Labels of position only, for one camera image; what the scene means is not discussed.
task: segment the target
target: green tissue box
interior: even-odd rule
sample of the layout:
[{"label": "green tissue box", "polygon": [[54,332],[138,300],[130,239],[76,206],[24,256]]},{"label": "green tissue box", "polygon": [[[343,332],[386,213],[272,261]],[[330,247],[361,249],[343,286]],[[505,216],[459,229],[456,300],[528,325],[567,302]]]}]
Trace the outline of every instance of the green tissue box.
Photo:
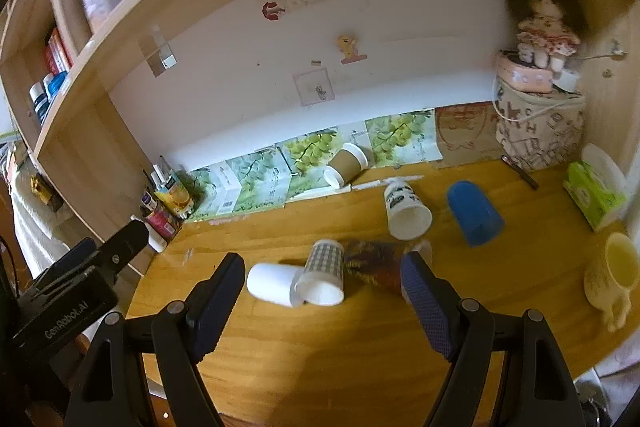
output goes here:
[{"label": "green tissue box", "polygon": [[569,164],[564,188],[594,232],[618,219],[620,209],[626,201],[624,194],[617,192],[615,188],[609,188],[606,179],[585,161]]}]

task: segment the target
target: blue gripper pad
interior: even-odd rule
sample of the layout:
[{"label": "blue gripper pad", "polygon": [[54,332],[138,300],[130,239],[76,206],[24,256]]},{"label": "blue gripper pad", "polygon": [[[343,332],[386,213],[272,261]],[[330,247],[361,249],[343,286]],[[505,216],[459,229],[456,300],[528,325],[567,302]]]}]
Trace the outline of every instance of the blue gripper pad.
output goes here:
[{"label": "blue gripper pad", "polygon": [[400,279],[431,348],[451,362],[462,345],[460,296],[446,280],[434,276],[417,252],[402,258]]}]

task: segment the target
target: blue plastic cup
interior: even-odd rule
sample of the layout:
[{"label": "blue plastic cup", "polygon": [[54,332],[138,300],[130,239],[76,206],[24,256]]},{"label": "blue plastic cup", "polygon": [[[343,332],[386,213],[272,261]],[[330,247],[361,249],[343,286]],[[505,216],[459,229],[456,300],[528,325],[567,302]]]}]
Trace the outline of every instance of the blue plastic cup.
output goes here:
[{"label": "blue plastic cup", "polygon": [[484,245],[502,231],[502,216],[475,183],[454,183],[447,191],[447,200],[470,247]]}]

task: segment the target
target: grape print paper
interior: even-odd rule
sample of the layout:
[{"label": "grape print paper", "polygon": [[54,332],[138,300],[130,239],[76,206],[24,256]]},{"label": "grape print paper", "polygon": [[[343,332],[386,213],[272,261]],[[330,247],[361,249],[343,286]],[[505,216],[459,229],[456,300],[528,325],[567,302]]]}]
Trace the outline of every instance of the grape print paper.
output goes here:
[{"label": "grape print paper", "polygon": [[369,161],[373,161],[363,121],[314,131],[276,144],[292,172],[287,201],[315,188],[327,188],[327,193],[323,195],[337,192],[329,190],[329,184],[324,180],[324,166],[345,142],[356,144]]},{"label": "grape print paper", "polygon": [[376,167],[442,160],[433,109],[372,118],[365,125]]},{"label": "grape print paper", "polygon": [[189,223],[284,206],[291,172],[274,146],[189,172],[200,203]]}]

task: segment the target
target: pen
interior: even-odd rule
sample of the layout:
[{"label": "pen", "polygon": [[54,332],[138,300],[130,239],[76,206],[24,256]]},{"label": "pen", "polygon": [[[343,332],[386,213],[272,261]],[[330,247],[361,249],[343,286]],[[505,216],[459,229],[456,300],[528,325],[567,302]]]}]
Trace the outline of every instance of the pen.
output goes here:
[{"label": "pen", "polygon": [[511,158],[509,158],[506,154],[503,154],[500,159],[508,166],[510,166],[514,171],[516,171],[518,176],[520,176],[524,181],[527,182],[527,184],[529,184],[529,187],[533,188],[533,190],[538,190],[538,187],[540,187],[540,185],[538,185],[538,182],[535,181],[535,179],[529,176],[520,167],[518,167]]}]

